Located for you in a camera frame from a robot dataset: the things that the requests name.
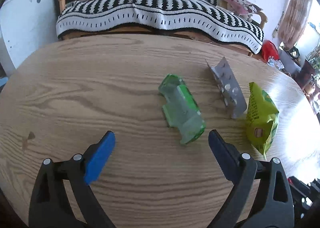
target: red bag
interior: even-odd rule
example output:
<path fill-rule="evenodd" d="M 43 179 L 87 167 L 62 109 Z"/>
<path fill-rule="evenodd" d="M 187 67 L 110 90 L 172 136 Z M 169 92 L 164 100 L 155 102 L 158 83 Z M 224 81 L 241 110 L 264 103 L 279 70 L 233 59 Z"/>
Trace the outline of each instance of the red bag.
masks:
<path fill-rule="evenodd" d="M 266 61 L 269 57 L 273 57 L 274 60 L 280 59 L 276 46 L 270 40 L 266 40 L 262 45 L 262 57 Z"/>

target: pink pillow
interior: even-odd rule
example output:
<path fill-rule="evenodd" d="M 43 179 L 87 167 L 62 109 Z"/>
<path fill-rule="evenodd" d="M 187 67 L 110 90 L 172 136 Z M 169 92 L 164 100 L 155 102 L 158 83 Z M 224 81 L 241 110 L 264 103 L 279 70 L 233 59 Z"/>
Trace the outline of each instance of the pink pillow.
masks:
<path fill-rule="evenodd" d="M 257 5 L 247 0 L 223 0 L 231 5 L 237 15 L 251 15 L 262 11 Z"/>

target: blue gripper pad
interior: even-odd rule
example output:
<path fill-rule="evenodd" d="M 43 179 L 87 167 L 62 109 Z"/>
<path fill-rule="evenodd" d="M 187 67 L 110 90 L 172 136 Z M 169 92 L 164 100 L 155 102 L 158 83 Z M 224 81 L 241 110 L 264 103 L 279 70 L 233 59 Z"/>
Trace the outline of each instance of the blue gripper pad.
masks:
<path fill-rule="evenodd" d="M 96 181 L 116 144 L 115 134 L 108 131 L 98 143 L 98 148 L 85 166 L 84 181 L 90 185 Z"/>

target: plush toy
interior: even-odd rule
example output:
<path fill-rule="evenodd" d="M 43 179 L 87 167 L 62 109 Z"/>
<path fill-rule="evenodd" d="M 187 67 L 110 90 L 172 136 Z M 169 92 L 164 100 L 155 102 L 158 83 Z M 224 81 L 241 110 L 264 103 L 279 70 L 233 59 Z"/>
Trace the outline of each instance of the plush toy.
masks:
<path fill-rule="evenodd" d="M 236 15 L 241 16 L 244 19 L 250 19 L 251 15 L 258 13 L 259 11 L 262 11 L 262 9 L 259 8 L 257 5 L 247 0 L 223 1 L 227 2 L 232 7 Z"/>

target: yellow object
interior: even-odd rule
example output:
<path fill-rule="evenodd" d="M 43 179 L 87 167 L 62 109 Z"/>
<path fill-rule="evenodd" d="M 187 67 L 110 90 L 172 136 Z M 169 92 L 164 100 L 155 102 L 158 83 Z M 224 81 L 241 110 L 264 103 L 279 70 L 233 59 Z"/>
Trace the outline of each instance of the yellow object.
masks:
<path fill-rule="evenodd" d="M 256 83 L 249 83 L 250 98 L 246 120 L 246 133 L 251 144 L 267 160 L 279 123 L 279 111 L 270 96 Z"/>

